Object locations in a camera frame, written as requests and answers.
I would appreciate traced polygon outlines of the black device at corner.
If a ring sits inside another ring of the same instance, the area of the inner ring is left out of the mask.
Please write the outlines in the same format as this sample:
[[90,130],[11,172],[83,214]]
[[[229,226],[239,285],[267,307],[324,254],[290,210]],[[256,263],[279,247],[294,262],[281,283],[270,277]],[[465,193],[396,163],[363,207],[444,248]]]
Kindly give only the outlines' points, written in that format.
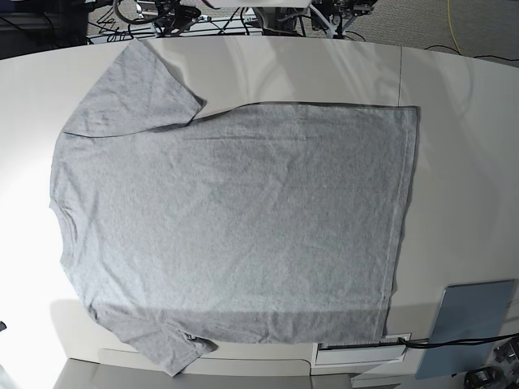
[[487,366],[467,372],[464,377],[464,388],[497,388],[503,382],[504,375],[502,371],[494,366]]

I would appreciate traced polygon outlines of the blue-grey flat pad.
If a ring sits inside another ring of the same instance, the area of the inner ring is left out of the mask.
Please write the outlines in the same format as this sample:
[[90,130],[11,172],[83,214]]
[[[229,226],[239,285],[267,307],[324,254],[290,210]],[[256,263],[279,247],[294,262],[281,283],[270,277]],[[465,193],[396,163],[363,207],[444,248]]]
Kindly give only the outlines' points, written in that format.
[[[428,340],[433,344],[497,336],[508,311],[514,280],[448,286]],[[416,379],[437,378],[475,370],[487,359],[491,346],[442,346],[428,349]]]

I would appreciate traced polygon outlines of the grey T-shirt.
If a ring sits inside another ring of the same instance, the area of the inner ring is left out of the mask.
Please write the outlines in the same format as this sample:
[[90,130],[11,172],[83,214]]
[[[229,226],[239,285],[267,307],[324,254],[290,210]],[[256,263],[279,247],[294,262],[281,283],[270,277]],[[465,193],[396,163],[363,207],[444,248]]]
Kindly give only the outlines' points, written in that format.
[[380,340],[418,107],[204,105],[134,41],[62,128],[50,206],[90,318],[170,375],[219,341]]

